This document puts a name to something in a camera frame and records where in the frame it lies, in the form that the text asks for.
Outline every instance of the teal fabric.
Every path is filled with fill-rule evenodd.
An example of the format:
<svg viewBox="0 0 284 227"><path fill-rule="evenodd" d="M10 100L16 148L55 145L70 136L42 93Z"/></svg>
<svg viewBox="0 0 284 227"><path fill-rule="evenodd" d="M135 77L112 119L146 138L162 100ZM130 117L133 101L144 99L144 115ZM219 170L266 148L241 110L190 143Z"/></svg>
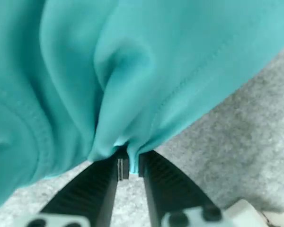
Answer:
<svg viewBox="0 0 284 227"><path fill-rule="evenodd" d="M284 0L0 0L0 205L124 144L136 173L282 48Z"/></svg>

